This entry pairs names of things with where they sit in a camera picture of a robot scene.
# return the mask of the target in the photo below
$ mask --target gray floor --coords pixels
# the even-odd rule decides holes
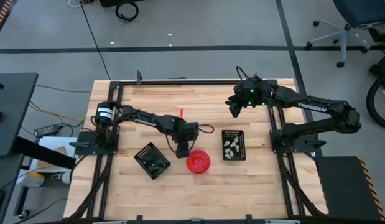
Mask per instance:
[[[140,15],[129,24],[119,22],[114,12],[103,9],[98,0],[85,6],[99,47],[286,46],[275,0],[144,0],[138,5]],[[325,26],[312,27],[317,17],[341,26],[345,23],[331,0],[282,0],[282,5],[295,46],[304,46],[308,40],[331,32]],[[357,33],[373,44],[367,31]],[[333,43],[324,41],[317,45]],[[0,49],[84,47],[95,47],[93,39],[81,9],[68,7],[67,0],[18,0],[0,33]],[[342,69],[336,68],[339,52],[296,54],[308,94],[348,100],[361,113],[360,132],[320,135],[328,142],[323,154],[364,157],[385,211],[385,129],[371,120],[364,104],[374,81],[368,68],[383,54],[348,52]],[[236,78],[236,65],[250,74],[258,72],[263,78],[295,78],[288,51],[116,52],[103,53],[103,58],[111,78],[115,79],[134,78],[137,69],[144,78]],[[93,80],[106,79],[97,53],[0,54],[2,72],[37,72],[39,84],[68,90],[89,91]],[[43,109],[82,118],[89,97],[85,93],[37,87],[32,101]],[[322,118],[316,113],[313,117]],[[58,121],[54,116],[28,110],[23,127],[31,131]],[[20,135],[34,139],[23,130]],[[64,129],[61,135],[67,136],[69,132]],[[67,188],[33,189],[26,207],[34,213],[66,197],[67,192]],[[14,205],[13,197],[9,211]],[[58,220],[64,206],[60,202],[26,223]],[[7,214],[5,223],[17,220],[11,213]]]

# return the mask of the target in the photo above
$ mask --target red mesh ball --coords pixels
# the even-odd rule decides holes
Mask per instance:
[[[187,167],[195,174],[202,174],[210,167],[210,156],[202,150],[194,150],[187,157]]]

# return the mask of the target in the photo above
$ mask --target wooden table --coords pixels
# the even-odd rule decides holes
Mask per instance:
[[[293,79],[280,79],[278,84],[295,89]],[[187,122],[214,126],[214,133],[200,133],[194,147],[210,155],[211,166],[205,174],[194,175],[187,169],[185,159],[176,158],[168,148],[165,136],[155,128],[121,123],[105,220],[135,220],[137,215],[143,215],[145,220],[245,219],[246,214],[253,218],[287,218],[277,158],[269,139],[271,125],[267,107],[246,108],[238,118],[233,118],[224,104],[227,97],[233,95],[233,86],[134,85],[124,88],[122,105],[130,104],[158,115],[174,116],[184,108]],[[90,116],[95,114],[99,102],[107,100],[108,88],[109,81],[94,82],[86,128],[95,128],[90,123]],[[284,110],[284,113],[287,122],[304,122],[298,108]],[[245,161],[223,160],[223,129],[244,131]],[[172,163],[156,180],[151,180],[133,158],[149,142],[153,142]],[[314,160],[305,154],[294,154],[294,158],[301,188],[322,212],[327,213]],[[88,156],[75,169],[65,217],[75,211],[90,191],[95,161],[96,156]],[[291,197],[297,214],[293,192]],[[94,215],[98,215],[100,198],[101,192],[98,192]]]

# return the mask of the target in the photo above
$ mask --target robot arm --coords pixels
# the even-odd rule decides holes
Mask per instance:
[[[280,142],[292,145],[300,136],[317,134],[326,131],[339,133],[355,133],[361,129],[359,113],[347,102],[326,100],[314,96],[296,93],[290,88],[270,84],[257,75],[239,82],[234,87],[234,95],[225,103],[230,106],[231,114],[238,117],[241,108],[257,105],[269,105],[280,108],[299,107],[307,110],[326,113],[331,118],[305,124],[287,123],[282,128]]]
[[[121,111],[121,115],[116,120],[112,120],[114,107]],[[102,102],[98,104],[95,116],[96,132],[101,133],[97,140],[106,142],[109,139],[107,134],[109,127],[117,127],[124,121],[152,126],[159,132],[170,135],[172,140],[177,143],[177,150],[175,151],[177,158],[184,158],[189,155],[188,142],[196,140],[199,135],[197,122],[187,123],[183,118],[177,116],[158,116],[128,105],[118,106],[113,102]]]

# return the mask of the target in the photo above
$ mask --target black tray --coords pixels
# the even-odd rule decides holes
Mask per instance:
[[[235,160],[246,160],[246,151],[244,148],[244,136],[243,131],[238,130],[222,130],[222,137],[223,137],[223,159],[226,161],[235,161]],[[232,152],[234,153],[234,156],[231,157],[231,159],[227,159],[225,157],[224,150],[227,148],[230,148],[230,146],[224,146],[224,143],[226,141],[229,141],[231,144],[234,142],[235,137],[239,137],[238,143],[236,143],[237,146],[239,146],[239,152],[236,152],[235,147],[231,147]]]
[[[141,149],[134,158],[147,174],[155,180],[163,171],[165,171],[171,163],[163,156],[152,142]]]

